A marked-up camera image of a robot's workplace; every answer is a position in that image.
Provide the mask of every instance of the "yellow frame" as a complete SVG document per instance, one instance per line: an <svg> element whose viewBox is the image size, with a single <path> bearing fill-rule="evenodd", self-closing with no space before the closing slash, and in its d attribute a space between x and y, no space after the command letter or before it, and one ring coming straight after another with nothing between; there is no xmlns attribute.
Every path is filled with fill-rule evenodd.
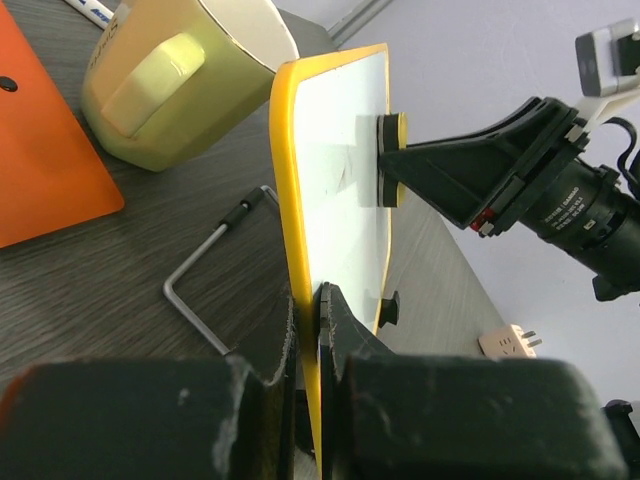
<svg viewBox="0 0 640 480"><path fill-rule="evenodd" d="M320 369L317 358L317 339L314 334L313 292L311 272L306 251L304 217L296 149L294 142L294 104L301 82L344 65L384 52L387 57L387 113L389 113L389 57L386 44L356 48L286 63L276 73L269 106L269 136L280 202L280 216L285 250L289 266L291 294L298 307L300 322L298 338L305 389L311 416L316 463L322 476L322 423L320 409ZM391 254L391 212L389 211L389 255ZM387 257L386 269L389 266ZM376 321L374 334L377 333Z"/></svg>

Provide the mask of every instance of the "power adapter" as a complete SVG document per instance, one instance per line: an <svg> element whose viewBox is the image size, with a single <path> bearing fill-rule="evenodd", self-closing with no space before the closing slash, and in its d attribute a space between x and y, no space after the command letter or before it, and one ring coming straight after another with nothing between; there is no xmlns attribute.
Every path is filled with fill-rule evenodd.
<svg viewBox="0 0 640 480"><path fill-rule="evenodd" d="M536 358L534 347L542 343L533 340L536 332L525 332L519 325L506 325L478 339L482 351L487 357Z"/></svg>

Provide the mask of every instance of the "yellow mug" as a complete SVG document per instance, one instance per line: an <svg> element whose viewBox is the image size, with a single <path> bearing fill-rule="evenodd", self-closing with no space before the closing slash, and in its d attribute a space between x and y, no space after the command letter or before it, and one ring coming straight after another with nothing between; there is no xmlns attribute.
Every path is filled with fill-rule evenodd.
<svg viewBox="0 0 640 480"><path fill-rule="evenodd" d="M105 150L157 172L267 101L296 58L270 0L123 0L89 62L82 110Z"/></svg>

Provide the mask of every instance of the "pen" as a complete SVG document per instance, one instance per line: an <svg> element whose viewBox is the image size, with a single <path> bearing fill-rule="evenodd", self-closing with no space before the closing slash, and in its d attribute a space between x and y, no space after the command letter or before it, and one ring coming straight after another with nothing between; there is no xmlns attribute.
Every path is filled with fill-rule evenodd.
<svg viewBox="0 0 640 480"><path fill-rule="evenodd" d="M109 21L113 16L113 12L98 0L65 0L65 2L78 10L103 30L109 24Z"/></svg>

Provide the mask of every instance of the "orange board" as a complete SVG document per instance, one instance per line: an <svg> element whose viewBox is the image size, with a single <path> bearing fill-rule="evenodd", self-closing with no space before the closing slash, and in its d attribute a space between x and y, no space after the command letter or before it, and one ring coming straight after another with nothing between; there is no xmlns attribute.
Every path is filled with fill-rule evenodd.
<svg viewBox="0 0 640 480"><path fill-rule="evenodd" d="M102 160L0 0L0 248L123 206Z"/></svg>

